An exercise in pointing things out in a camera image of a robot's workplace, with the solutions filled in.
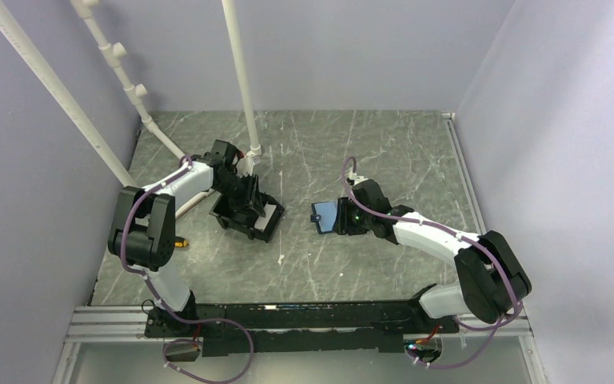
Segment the blue leather card holder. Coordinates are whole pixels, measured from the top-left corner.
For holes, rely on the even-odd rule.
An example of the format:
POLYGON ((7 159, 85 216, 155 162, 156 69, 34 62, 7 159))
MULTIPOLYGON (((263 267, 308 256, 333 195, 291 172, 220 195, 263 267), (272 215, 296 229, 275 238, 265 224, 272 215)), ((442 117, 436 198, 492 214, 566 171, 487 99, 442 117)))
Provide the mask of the blue leather card holder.
POLYGON ((315 202, 311 204, 310 221, 315 224, 319 234, 330 234, 335 231, 338 217, 337 200, 315 202))

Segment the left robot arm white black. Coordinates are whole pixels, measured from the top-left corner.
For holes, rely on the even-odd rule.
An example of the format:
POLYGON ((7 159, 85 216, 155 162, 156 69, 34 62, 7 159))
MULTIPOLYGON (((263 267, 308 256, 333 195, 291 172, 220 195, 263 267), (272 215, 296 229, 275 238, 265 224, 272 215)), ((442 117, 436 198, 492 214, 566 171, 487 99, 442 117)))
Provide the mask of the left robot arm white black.
POLYGON ((118 195, 108 251, 119 257, 126 271, 146 282, 176 335, 191 334, 198 322, 195 295, 171 259, 177 211, 202 192, 218 192, 211 210, 218 224, 263 242, 272 238, 285 211, 275 198, 261 192, 259 177, 247 169, 251 163, 235 145, 217 140, 210 151, 185 156, 162 180, 126 186, 118 195))

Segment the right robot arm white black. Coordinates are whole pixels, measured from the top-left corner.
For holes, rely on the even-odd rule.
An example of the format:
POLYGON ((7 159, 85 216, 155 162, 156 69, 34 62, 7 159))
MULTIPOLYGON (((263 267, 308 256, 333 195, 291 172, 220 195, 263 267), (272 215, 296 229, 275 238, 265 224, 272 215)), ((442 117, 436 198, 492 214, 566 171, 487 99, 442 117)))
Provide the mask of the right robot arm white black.
POLYGON ((491 326, 522 310, 532 283, 502 234, 474 234, 431 221, 414 209, 392 206, 377 182, 345 177, 346 197, 337 201, 337 234, 372 233, 418 249, 455 269, 457 281, 433 284, 412 298, 409 323, 427 332, 441 318, 471 314, 491 326))

